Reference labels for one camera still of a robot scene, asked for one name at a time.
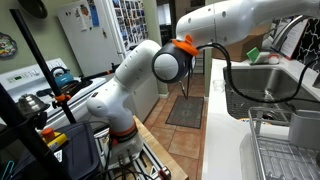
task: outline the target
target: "white stove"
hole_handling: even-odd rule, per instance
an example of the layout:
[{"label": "white stove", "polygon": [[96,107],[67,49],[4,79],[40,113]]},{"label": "white stove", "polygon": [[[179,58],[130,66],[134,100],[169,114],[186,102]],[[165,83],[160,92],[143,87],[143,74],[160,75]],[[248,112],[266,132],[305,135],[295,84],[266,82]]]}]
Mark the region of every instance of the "white stove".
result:
[{"label": "white stove", "polygon": [[[47,65],[50,70],[58,66],[68,69],[60,58],[47,61]],[[91,81],[92,83],[89,86],[80,90],[71,98],[71,100],[68,101],[69,108],[77,121],[83,119],[85,115],[89,114],[86,107],[86,100],[95,89],[106,82],[106,79],[95,78]],[[8,91],[15,102],[18,102],[19,98],[23,94],[36,95],[37,91],[50,88],[38,65],[32,65],[8,73],[0,74],[0,83]],[[51,98],[49,95],[39,98],[44,103],[50,104],[50,107],[46,110],[48,114],[47,127],[50,126],[53,128],[59,128],[69,124],[69,121],[62,108],[58,107],[54,109],[52,107],[51,102],[54,101],[53,98]]]}]

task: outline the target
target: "kitchen sink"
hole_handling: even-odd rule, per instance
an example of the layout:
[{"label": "kitchen sink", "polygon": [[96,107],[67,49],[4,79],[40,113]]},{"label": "kitchen sink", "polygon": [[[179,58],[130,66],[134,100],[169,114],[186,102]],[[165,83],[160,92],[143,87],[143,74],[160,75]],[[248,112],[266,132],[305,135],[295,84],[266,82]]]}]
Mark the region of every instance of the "kitchen sink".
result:
[{"label": "kitchen sink", "polygon": [[[285,70],[276,67],[233,67],[231,72],[233,82],[241,92],[259,99],[282,99],[291,96],[298,84]],[[223,73],[226,81],[225,92],[228,113],[236,119],[248,118],[248,109],[257,106],[291,111],[298,109],[320,111],[319,104],[309,101],[292,100],[286,103],[266,104],[247,100],[231,88],[226,68],[223,69]],[[296,98],[318,102],[303,87],[301,87]],[[263,117],[270,120],[290,121],[288,115],[275,112],[268,112]]]}]

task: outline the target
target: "green item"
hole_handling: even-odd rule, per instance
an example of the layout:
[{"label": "green item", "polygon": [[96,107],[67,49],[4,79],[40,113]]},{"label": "green item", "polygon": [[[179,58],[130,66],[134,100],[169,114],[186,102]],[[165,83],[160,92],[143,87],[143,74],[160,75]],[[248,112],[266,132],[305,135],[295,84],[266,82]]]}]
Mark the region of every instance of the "green item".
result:
[{"label": "green item", "polygon": [[259,57],[260,51],[258,48],[253,48],[251,51],[247,52],[247,56],[249,57],[251,62],[255,62]]}]

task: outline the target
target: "floor mat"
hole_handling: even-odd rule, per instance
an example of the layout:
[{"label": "floor mat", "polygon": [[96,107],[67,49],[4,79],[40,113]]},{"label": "floor mat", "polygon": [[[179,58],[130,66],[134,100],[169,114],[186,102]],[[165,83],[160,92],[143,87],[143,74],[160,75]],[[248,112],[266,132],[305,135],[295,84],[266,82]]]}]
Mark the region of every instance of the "floor mat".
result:
[{"label": "floor mat", "polygon": [[178,96],[166,124],[200,129],[202,108],[203,97]]}]

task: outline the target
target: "wire dish rack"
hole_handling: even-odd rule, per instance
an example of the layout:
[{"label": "wire dish rack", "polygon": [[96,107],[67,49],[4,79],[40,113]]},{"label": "wire dish rack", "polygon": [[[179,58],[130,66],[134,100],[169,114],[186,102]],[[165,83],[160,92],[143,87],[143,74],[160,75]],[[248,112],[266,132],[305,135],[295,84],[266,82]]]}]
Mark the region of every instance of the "wire dish rack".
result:
[{"label": "wire dish rack", "polygon": [[260,180],[320,180],[320,169],[316,163],[318,151],[297,147],[288,140],[267,137],[260,134],[261,124],[269,122],[277,125],[289,125],[283,121],[265,120],[262,114],[277,111],[290,114],[286,110],[273,108],[249,108],[252,145]]}]

